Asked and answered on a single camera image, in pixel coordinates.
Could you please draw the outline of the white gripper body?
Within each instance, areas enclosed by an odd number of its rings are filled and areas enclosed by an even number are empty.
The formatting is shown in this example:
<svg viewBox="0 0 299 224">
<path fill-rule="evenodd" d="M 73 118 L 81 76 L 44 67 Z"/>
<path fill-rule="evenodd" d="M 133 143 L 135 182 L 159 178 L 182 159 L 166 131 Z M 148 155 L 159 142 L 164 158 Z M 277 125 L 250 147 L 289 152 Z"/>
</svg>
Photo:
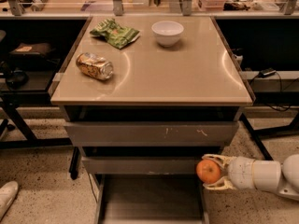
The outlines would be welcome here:
<svg viewBox="0 0 299 224">
<path fill-rule="evenodd" d="M 254 159 L 236 157 L 228 165 L 228 177 L 237 189 L 255 189 L 253 182 Z"/>
</svg>

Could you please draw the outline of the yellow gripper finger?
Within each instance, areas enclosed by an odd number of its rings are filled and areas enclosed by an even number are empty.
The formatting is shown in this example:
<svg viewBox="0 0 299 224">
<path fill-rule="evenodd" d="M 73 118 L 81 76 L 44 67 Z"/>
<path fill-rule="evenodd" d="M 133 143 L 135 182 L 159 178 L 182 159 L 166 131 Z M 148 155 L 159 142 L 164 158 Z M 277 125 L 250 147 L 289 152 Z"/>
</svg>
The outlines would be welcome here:
<svg viewBox="0 0 299 224">
<path fill-rule="evenodd" d="M 203 160 L 211 160 L 216 162 L 222 170 L 225 170 L 228 168 L 231 161 L 234 159 L 234 157 L 228 157 L 224 155 L 219 154 L 205 154 L 202 157 Z"/>
<path fill-rule="evenodd" d="M 221 177 L 218 181 L 212 184 L 204 183 L 203 187 L 208 190 L 227 190 L 235 189 L 234 184 L 227 176 Z"/>
</svg>

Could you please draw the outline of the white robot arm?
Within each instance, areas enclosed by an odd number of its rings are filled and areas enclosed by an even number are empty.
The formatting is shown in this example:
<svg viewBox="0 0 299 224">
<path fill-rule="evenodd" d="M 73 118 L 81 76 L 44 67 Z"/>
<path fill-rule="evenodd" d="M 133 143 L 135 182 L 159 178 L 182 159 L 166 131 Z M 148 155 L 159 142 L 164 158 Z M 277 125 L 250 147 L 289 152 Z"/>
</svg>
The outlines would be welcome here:
<svg viewBox="0 0 299 224">
<path fill-rule="evenodd" d="M 206 189 L 257 189 L 299 201 L 297 154 L 291 155 L 283 163 L 216 154 L 205 154 L 202 161 L 211 161 L 214 170 L 220 174 L 212 182 L 201 178 Z"/>
</svg>

